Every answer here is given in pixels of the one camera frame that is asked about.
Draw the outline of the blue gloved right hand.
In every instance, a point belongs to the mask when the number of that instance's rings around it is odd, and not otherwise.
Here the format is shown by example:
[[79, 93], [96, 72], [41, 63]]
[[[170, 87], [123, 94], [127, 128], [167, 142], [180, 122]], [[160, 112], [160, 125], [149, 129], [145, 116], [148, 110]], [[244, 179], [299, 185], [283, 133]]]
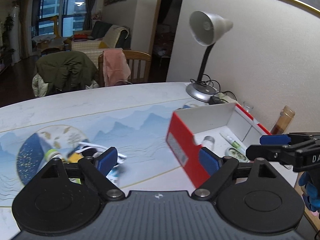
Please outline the blue gloved right hand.
[[308, 210], [312, 212], [319, 212], [319, 192], [311, 181], [310, 174], [304, 172], [298, 181], [298, 185], [303, 191], [303, 200]]

